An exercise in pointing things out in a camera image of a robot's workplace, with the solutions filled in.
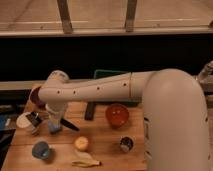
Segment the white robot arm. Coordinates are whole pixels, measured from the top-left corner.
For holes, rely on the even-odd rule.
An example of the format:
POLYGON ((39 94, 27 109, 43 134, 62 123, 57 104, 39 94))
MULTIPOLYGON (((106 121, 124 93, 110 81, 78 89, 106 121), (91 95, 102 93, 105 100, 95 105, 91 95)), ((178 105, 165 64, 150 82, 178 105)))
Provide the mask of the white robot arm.
POLYGON ((211 171, 208 111, 200 83, 178 69, 125 73, 83 82, 50 74, 39 98, 58 122, 70 101, 142 104, 147 171, 211 171))

